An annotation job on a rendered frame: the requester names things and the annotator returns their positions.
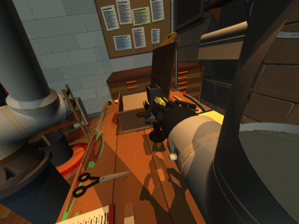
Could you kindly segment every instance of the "orange wooden tabletop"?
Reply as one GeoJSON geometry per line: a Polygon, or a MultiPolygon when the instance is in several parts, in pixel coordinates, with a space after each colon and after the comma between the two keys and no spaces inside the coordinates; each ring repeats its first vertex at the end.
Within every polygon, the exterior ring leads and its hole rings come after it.
{"type": "MultiPolygon", "coordinates": [[[[185,99],[180,92],[171,91],[170,100],[175,101],[173,96],[185,99]]],[[[135,223],[205,224],[176,163],[168,158],[167,139],[162,143],[152,142],[149,133],[153,129],[118,135],[113,122],[117,104],[112,103],[104,105],[104,119],[97,125],[57,222],[113,203],[114,223],[123,224],[124,208],[131,203],[135,223]],[[83,196],[72,197],[81,173],[101,177],[126,171],[132,173],[100,182],[83,196]]]]}

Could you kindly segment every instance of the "scissors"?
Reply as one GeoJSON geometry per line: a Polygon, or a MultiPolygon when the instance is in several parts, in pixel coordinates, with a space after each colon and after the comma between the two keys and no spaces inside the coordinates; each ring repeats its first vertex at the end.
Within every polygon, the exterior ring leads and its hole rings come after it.
{"type": "Polygon", "coordinates": [[[74,198],[78,198],[78,197],[81,197],[83,194],[85,194],[86,190],[100,182],[104,182],[104,181],[109,181],[109,180],[112,180],[112,179],[115,179],[117,177],[121,177],[121,176],[124,176],[124,175],[127,175],[131,173],[131,171],[129,172],[122,172],[122,173],[115,173],[115,174],[110,174],[110,175],[106,175],[106,176],[103,176],[103,177],[91,177],[90,176],[90,173],[83,173],[79,176],[78,178],[78,181],[79,182],[85,182],[87,180],[95,180],[94,182],[92,182],[91,184],[87,185],[87,186],[80,186],[80,187],[77,187],[74,191],[73,191],[73,197],[74,198]]]}

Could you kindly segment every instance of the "scissors blade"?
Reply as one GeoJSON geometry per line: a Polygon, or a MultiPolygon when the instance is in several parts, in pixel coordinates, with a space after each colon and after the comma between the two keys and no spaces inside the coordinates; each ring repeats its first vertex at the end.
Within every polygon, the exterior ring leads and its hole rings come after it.
{"type": "Polygon", "coordinates": [[[114,173],[114,174],[110,174],[110,175],[106,175],[106,176],[103,176],[99,179],[100,182],[104,182],[104,181],[109,181],[109,180],[112,180],[112,179],[115,179],[117,177],[121,177],[121,176],[124,176],[124,175],[127,175],[131,173],[131,171],[129,172],[122,172],[122,173],[114,173]]]}

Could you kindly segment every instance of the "gray cinder block wall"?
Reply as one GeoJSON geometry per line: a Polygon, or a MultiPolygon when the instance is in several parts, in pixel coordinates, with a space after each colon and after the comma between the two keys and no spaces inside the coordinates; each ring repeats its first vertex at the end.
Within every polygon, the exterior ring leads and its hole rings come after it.
{"type": "Polygon", "coordinates": [[[109,59],[94,0],[13,0],[50,88],[68,84],[90,117],[111,100],[107,78],[152,64],[152,53],[109,59]]]}
{"type": "MultiPolygon", "coordinates": [[[[197,62],[198,44],[202,35],[244,21],[244,0],[234,0],[223,6],[218,23],[206,12],[205,19],[178,32],[178,61],[197,62]]],[[[282,30],[299,31],[299,9],[289,18],[282,30]]],[[[299,125],[298,64],[299,40],[276,39],[256,74],[241,122],[299,125]]],[[[235,70],[236,63],[206,63],[201,102],[225,114],[235,70]]]]}

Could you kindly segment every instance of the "cork board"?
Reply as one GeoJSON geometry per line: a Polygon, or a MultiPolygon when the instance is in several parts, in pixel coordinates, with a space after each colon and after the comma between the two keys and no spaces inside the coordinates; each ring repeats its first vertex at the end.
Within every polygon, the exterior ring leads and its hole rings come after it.
{"type": "Polygon", "coordinates": [[[153,18],[152,18],[150,0],[142,0],[142,1],[141,0],[130,0],[131,9],[149,7],[149,14],[150,14],[151,22],[148,24],[137,25],[137,26],[134,26],[133,23],[132,24],[124,24],[124,25],[120,24],[116,0],[112,0],[112,1],[111,0],[95,0],[95,4],[96,4],[99,21],[101,23],[104,40],[106,43],[106,47],[107,47],[110,59],[152,52],[153,49],[159,47],[161,45],[161,43],[165,40],[165,38],[171,33],[171,0],[163,0],[164,20],[155,21],[155,22],[153,22],[153,18]],[[117,14],[119,29],[107,31],[105,21],[103,18],[103,14],[101,11],[101,7],[105,7],[105,6],[109,6],[109,5],[114,5],[114,8],[115,8],[115,11],[117,14]],[[132,36],[132,29],[139,28],[139,27],[144,27],[146,47],[135,49],[134,40],[133,40],[133,36],[132,36]],[[160,29],[159,43],[152,43],[152,33],[151,33],[152,29],[160,29]],[[125,50],[118,50],[118,51],[115,49],[113,37],[121,36],[121,35],[130,35],[132,49],[125,49],[125,50]]]}
{"type": "Polygon", "coordinates": [[[177,41],[153,50],[151,85],[162,89],[162,97],[169,99],[171,79],[173,77],[177,41]]]}

